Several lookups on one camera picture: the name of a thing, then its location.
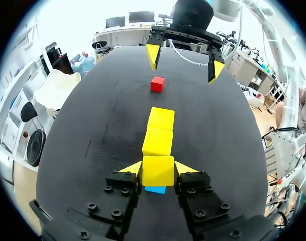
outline wooden floor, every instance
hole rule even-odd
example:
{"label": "wooden floor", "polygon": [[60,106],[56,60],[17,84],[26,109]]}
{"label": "wooden floor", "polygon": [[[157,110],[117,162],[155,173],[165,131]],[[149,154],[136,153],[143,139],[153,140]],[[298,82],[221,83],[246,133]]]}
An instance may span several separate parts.
{"label": "wooden floor", "polygon": [[[268,113],[264,107],[261,107],[260,110],[252,109],[252,112],[257,121],[261,135],[267,133],[270,126],[275,126],[274,115]],[[41,227],[39,221],[28,205],[31,200],[36,198],[36,178],[36,172],[15,162],[14,190],[17,206],[27,223],[30,224],[36,233],[40,234]]]}

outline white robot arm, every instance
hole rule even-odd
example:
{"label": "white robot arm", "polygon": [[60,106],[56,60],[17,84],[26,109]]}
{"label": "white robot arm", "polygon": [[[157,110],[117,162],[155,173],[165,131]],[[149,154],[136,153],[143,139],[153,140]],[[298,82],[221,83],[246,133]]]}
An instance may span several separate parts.
{"label": "white robot arm", "polygon": [[226,0],[208,1],[214,8],[214,15],[226,21],[235,21],[238,14],[242,12],[242,7],[247,7],[256,16],[265,32],[273,57],[276,61],[277,79],[287,83],[284,94],[284,109],[280,128],[293,128],[289,131],[280,131],[272,135],[272,147],[266,150],[266,156],[275,155],[274,165],[279,178],[278,189],[287,187],[292,181],[306,195],[306,160],[301,155],[306,143],[306,133],[296,136],[298,110],[299,110],[299,72],[294,66],[286,66],[284,63],[284,53],[282,41],[275,28],[270,22],[269,16],[275,14],[274,9],[264,0]]}

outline black tabletop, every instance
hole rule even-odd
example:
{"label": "black tabletop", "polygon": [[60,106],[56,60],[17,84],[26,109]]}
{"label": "black tabletop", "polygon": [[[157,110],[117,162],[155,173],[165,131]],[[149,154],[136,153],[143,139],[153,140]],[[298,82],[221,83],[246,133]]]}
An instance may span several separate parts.
{"label": "black tabletop", "polygon": [[[208,56],[181,51],[205,63]],[[154,76],[166,79],[152,93]],[[53,218],[68,207],[85,210],[105,186],[105,177],[142,160],[152,107],[175,111],[171,155],[206,170],[232,218],[264,214],[265,155],[255,118],[227,69],[207,83],[208,69],[162,48],[156,72],[145,46],[116,49],[76,86],[45,142],[37,176],[37,201]],[[172,187],[164,195],[144,191],[125,240],[191,240]]]}

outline red cube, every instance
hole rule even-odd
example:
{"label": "red cube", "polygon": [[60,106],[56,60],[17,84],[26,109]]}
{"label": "red cube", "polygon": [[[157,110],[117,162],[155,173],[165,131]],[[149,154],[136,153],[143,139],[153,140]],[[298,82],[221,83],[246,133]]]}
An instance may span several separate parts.
{"label": "red cube", "polygon": [[164,78],[154,77],[151,82],[151,91],[161,93],[164,88],[164,82],[165,82]]}

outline white wall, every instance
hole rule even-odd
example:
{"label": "white wall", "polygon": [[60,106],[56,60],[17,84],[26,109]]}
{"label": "white wall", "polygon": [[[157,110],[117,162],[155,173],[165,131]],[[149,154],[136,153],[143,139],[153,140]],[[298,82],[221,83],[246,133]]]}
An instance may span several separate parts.
{"label": "white wall", "polygon": [[[38,7],[40,39],[44,46],[56,41],[62,51],[68,53],[69,58],[83,51],[94,55],[91,47],[94,33],[105,28],[105,19],[128,16],[129,12],[143,10],[154,11],[157,18],[158,14],[169,14],[175,2],[176,0],[48,0]],[[285,13],[280,13],[278,8],[275,9],[276,15],[270,19],[277,27],[280,36],[286,37],[297,52],[306,77],[305,43],[303,39],[298,42],[301,35],[286,20]],[[207,28],[207,31],[214,34],[217,31],[230,34],[232,30],[239,33],[239,18],[235,22],[227,22],[213,17]],[[250,47],[256,47],[260,51],[265,63],[268,61],[271,66],[275,65],[266,35],[263,41],[262,26],[246,6],[243,8],[242,39]]]}
{"label": "white wall", "polygon": [[73,58],[83,51],[94,54],[91,47],[96,31],[105,28],[105,20],[128,16],[132,11],[150,10],[169,14],[176,0],[48,0],[38,6],[39,36],[47,46],[56,41],[62,52]]}

